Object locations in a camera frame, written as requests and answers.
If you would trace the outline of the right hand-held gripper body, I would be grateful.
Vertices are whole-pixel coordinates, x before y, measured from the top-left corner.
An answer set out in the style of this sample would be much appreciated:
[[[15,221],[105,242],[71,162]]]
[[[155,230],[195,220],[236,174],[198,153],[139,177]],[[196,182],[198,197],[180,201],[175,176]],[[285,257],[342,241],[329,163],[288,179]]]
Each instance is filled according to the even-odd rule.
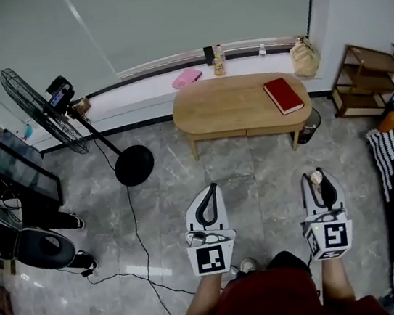
[[[303,223],[303,236],[313,260],[340,258],[352,247],[353,221],[344,208],[308,216]]]

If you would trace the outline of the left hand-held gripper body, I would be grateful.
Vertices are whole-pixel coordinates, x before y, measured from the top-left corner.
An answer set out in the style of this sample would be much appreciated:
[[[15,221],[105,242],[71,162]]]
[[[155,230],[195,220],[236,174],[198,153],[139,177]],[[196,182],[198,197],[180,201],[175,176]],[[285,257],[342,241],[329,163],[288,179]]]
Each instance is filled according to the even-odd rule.
[[[237,233],[233,229],[186,233],[186,249],[194,275],[222,274],[230,270]]]

